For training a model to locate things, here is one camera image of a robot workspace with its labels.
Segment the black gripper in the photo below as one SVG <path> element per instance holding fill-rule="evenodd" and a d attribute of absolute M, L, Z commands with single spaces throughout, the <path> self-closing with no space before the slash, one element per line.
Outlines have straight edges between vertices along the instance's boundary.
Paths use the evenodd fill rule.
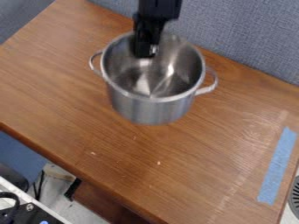
<path fill-rule="evenodd" d="M 157 52 L 159 38 L 164 24 L 180 16 L 183 0 L 137 0 L 133 14 L 133 55 L 139 59 L 152 58 Z"/>

